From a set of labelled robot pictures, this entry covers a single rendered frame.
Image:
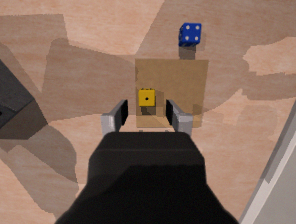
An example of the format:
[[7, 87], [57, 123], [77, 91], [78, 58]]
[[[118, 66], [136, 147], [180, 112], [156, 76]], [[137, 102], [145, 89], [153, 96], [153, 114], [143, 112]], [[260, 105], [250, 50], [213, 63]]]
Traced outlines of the yellow die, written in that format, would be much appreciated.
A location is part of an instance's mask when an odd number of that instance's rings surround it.
[[155, 90], [139, 89], [139, 106], [154, 107], [155, 106]]

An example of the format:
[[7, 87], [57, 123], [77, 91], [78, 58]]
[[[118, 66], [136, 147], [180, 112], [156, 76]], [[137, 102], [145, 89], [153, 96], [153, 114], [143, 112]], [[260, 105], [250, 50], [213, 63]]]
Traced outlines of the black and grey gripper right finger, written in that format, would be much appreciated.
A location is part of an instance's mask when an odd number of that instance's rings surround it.
[[185, 132], [191, 137], [193, 115], [184, 113], [172, 99], [166, 100], [166, 117], [175, 132]]

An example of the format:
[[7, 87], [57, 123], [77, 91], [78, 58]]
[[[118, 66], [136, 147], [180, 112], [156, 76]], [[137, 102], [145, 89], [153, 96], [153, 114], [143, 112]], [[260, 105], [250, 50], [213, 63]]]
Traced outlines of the blue die with white pips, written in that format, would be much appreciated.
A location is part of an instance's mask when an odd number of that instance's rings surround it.
[[200, 43], [201, 23], [184, 23], [179, 29], [179, 46], [194, 47]]

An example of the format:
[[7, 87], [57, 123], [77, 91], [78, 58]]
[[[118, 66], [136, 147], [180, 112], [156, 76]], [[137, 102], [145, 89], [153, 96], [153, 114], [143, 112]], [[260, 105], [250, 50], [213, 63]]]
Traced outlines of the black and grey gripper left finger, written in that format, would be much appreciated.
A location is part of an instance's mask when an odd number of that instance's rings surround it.
[[102, 136], [109, 132], [119, 132], [128, 117], [128, 100], [122, 99], [109, 113], [100, 116]]

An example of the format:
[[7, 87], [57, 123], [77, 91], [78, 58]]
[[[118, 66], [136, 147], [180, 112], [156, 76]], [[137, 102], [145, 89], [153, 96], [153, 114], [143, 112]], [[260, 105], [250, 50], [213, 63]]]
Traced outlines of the tan flat mat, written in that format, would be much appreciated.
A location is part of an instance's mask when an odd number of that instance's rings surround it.
[[[136, 127], [172, 127], [166, 100], [172, 99], [200, 127], [209, 60], [135, 59]], [[155, 90], [155, 106], [139, 106], [139, 89]]]

